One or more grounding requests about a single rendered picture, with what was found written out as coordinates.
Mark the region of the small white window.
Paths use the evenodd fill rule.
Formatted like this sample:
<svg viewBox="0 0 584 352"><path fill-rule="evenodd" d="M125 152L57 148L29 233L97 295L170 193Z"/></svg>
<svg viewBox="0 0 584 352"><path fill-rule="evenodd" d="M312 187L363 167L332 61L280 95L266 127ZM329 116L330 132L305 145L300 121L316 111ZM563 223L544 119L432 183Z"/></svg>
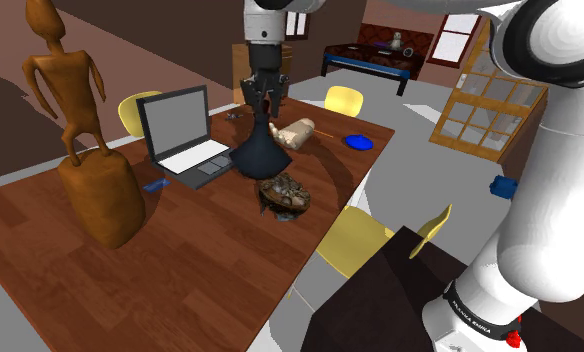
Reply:
<svg viewBox="0 0 584 352"><path fill-rule="evenodd" d="M308 37L310 15L305 13L287 12L285 37L287 40L304 40Z"/></svg>

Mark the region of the brown wooden figure statue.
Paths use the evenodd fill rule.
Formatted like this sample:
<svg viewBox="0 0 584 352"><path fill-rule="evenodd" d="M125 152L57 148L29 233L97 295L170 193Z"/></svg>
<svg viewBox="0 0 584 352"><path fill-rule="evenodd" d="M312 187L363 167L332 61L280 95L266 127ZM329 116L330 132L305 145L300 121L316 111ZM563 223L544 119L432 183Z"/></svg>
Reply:
<svg viewBox="0 0 584 352"><path fill-rule="evenodd" d="M144 224L146 209L129 161L105 142L92 86L106 98L102 76L84 50L66 52L64 23L51 0L26 0L25 18L50 51L22 64L27 84L41 107L57 114L40 91L41 77L65 119L61 136L68 157L58 173L83 228L102 246L116 249Z"/></svg>

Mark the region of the blue round plate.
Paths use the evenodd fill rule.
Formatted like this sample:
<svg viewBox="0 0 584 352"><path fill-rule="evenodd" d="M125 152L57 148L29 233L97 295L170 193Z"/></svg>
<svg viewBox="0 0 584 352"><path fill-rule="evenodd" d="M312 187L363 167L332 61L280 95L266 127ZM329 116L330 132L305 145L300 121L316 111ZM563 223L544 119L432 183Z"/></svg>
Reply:
<svg viewBox="0 0 584 352"><path fill-rule="evenodd" d="M344 141L348 147L358 151L371 150L374 147L373 141L363 134L346 136Z"/></svg>

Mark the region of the wooden door with glass panes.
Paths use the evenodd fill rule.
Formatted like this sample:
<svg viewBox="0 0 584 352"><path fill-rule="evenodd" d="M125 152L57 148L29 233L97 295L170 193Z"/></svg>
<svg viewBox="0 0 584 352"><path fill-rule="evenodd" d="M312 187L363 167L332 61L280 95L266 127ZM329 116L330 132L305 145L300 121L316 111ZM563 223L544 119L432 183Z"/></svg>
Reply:
<svg viewBox="0 0 584 352"><path fill-rule="evenodd" d="M489 37L486 22L430 141L496 162L535 110L545 105L547 86L498 69L489 53Z"/></svg>

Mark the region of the dark blue vase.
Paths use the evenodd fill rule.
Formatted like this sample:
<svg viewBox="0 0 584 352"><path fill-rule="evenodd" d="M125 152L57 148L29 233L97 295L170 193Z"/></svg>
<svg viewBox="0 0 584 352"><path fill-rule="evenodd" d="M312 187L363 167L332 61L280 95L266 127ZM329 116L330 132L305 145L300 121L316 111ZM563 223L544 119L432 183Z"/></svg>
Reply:
<svg viewBox="0 0 584 352"><path fill-rule="evenodd" d="M292 162L269 134L269 107L268 100L261 102L261 107L253 114L254 125L250 136L229 154L238 171L254 180L273 178Z"/></svg>

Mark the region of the wooden cabinet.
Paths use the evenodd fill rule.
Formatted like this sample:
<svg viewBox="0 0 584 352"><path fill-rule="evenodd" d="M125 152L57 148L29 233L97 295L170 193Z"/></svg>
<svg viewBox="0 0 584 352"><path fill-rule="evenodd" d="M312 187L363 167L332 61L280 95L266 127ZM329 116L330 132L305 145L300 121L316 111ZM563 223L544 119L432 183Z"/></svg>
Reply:
<svg viewBox="0 0 584 352"><path fill-rule="evenodd" d="M280 73L288 75L292 63L292 47L282 45L282 65ZM246 43L232 45L232 74L233 74L233 100L236 104L244 105L245 100L240 86L242 79L251 76L249 65L249 50Z"/></svg>

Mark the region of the brown bowl of stones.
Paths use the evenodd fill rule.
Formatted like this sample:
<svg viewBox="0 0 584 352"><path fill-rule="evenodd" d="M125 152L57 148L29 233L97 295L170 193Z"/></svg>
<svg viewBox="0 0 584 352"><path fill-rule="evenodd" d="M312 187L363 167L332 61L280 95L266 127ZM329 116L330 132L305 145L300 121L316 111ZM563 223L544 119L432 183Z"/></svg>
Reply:
<svg viewBox="0 0 584 352"><path fill-rule="evenodd" d="M287 172L258 182L260 213L270 210L278 221L291 221L310 207L311 196L303 185Z"/></svg>

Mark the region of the yellow chair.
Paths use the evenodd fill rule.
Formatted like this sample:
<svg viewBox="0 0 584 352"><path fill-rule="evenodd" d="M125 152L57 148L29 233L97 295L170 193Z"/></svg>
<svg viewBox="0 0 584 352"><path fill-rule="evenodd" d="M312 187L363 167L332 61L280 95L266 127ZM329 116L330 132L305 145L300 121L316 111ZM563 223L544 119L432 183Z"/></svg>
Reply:
<svg viewBox="0 0 584 352"><path fill-rule="evenodd" d="M327 91L324 108L349 117L357 117L363 101L363 94L357 90L344 86L332 86Z"/></svg>
<svg viewBox="0 0 584 352"><path fill-rule="evenodd" d="M160 94L160 91L146 91L133 94L125 98L118 105L118 115L127 132L134 137L143 137L144 131L142 128L140 115L136 100L139 98L149 97Z"/></svg>
<svg viewBox="0 0 584 352"><path fill-rule="evenodd" d="M349 279L395 232L354 206L345 206L316 248L331 267Z"/></svg>

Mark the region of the blue box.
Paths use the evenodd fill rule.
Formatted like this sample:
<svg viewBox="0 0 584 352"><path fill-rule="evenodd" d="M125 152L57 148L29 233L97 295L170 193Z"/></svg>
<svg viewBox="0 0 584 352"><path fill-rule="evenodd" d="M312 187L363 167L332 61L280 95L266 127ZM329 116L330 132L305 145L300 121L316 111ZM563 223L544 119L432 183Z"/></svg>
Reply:
<svg viewBox="0 0 584 352"><path fill-rule="evenodd" d="M490 193L498 197L511 200L517 190L518 182L515 179L497 175L489 185Z"/></svg>

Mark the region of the brown wooden table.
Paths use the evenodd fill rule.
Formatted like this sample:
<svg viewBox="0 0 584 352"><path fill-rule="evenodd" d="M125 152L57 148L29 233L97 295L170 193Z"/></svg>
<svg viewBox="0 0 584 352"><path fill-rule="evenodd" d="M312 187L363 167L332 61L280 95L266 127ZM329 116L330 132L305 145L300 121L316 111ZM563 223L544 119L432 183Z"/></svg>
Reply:
<svg viewBox="0 0 584 352"><path fill-rule="evenodd" d="M302 117L334 138L291 155L311 195L298 219L261 214L254 181L229 171L146 194L146 224L110 250L47 171L0 187L0 284L53 352L245 352L393 134L291 99L278 123ZM354 134L374 147L348 147Z"/></svg>

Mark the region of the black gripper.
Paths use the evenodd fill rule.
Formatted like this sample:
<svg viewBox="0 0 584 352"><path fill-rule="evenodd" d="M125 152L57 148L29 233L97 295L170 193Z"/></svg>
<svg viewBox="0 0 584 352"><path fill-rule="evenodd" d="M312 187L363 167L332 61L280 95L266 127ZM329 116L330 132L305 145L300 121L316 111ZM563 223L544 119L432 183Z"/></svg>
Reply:
<svg viewBox="0 0 584 352"><path fill-rule="evenodd" d="M282 44L257 44L248 42L248 60L250 73L243 74L239 79L241 92L245 103L252 108L254 114L263 114L263 88L274 88L278 83L280 89L268 91L270 112L274 118L279 116L283 96L287 95L289 80L282 81L281 76L289 77L282 70Z"/></svg>

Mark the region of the red framed window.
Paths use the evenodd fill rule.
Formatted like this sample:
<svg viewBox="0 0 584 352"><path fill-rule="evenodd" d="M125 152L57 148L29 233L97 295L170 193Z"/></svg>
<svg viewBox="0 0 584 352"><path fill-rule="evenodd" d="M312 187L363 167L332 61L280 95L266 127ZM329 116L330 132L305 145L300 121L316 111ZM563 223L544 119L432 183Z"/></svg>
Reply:
<svg viewBox="0 0 584 352"><path fill-rule="evenodd" d="M446 15L427 61L458 68L479 22L477 14Z"/></svg>

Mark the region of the dark robot stand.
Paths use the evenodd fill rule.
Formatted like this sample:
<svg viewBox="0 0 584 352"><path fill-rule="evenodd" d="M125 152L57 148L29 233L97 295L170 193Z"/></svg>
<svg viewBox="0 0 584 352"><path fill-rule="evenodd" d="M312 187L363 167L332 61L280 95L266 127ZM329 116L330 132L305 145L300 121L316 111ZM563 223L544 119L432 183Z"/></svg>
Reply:
<svg viewBox="0 0 584 352"><path fill-rule="evenodd" d="M491 238L470 266L401 227L312 316L301 352L434 352L423 321L427 304L456 283L462 302L495 324L520 316L518 352L584 352L584 340L533 309L533 299L500 274Z"/></svg>

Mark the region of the grey open laptop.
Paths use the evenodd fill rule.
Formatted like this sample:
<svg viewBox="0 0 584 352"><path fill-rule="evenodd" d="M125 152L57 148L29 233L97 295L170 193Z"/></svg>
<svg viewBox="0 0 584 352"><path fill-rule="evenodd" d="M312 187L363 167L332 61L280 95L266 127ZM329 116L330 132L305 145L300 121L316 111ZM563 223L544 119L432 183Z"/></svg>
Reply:
<svg viewBox="0 0 584 352"><path fill-rule="evenodd" d="M211 136L205 85L136 100L154 166L197 190L233 167L233 149Z"/></svg>

